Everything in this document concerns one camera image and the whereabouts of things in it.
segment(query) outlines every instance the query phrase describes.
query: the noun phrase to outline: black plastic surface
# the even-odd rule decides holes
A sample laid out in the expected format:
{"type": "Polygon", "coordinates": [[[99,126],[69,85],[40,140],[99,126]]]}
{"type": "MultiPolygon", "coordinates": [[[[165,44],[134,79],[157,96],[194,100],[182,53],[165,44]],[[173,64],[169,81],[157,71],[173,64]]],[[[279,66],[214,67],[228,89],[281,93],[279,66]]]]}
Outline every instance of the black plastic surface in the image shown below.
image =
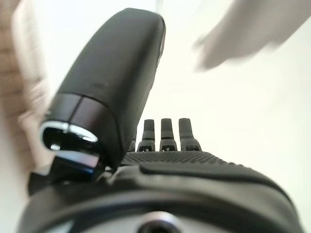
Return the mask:
{"type": "Polygon", "coordinates": [[[188,118],[181,118],[178,122],[180,150],[202,151],[200,143],[193,137],[191,121],[188,118]]]}
{"type": "Polygon", "coordinates": [[[160,151],[177,150],[177,145],[174,140],[172,120],[169,118],[161,119],[161,141],[160,151]]]}
{"type": "Polygon", "coordinates": [[[125,9],[111,17],[76,59],[46,120],[87,129],[98,137],[107,165],[117,167],[152,88],[164,37],[165,24],[158,14],[125,9]],[[68,103],[72,97],[59,101],[68,94],[83,97],[78,108],[68,103]]]}
{"type": "Polygon", "coordinates": [[[129,214],[166,211],[239,233],[302,233],[291,202],[260,183],[142,173],[121,168],[110,184],[69,183],[36,193],[19,233],[47,232],[72,222],[70,232],[129,214]]]}
{"type": "Polygon", "coordinates": [[[144,121],[144,132],[142,134],[142,140],[138,145],[137,151],[155,151],[155,121],[144,121]]]}
{"type": "Polygon", "coordinates": [[[74,94],[57,94],[52,100],[46,120],[70,122],[70,118],[81,101],[81,96],[74,94]]]}

